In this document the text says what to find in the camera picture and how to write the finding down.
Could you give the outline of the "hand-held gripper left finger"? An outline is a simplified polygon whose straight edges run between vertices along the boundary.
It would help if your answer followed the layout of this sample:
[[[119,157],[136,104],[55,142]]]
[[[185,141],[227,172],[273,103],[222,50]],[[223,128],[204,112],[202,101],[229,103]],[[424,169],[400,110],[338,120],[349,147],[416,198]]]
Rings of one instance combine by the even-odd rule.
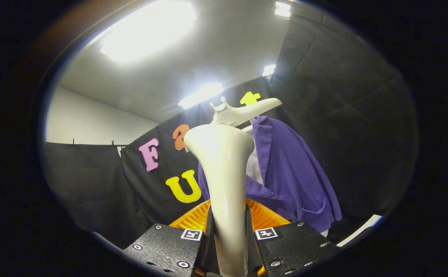
[[[214,270],[214,245],[206,234],[210,203],[199,204],[169,225],[154,224],[123,253],[166,275],[206,277]]]

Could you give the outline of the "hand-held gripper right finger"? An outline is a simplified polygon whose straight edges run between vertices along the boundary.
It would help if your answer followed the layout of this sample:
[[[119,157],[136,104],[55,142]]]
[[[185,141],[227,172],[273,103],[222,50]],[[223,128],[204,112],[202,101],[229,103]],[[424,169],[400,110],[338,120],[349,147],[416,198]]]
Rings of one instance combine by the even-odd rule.
[[[289,277],[324,263],[340,247],[304,221],[289,222],[268,207],[247,200],[256,251],[253,277]]]

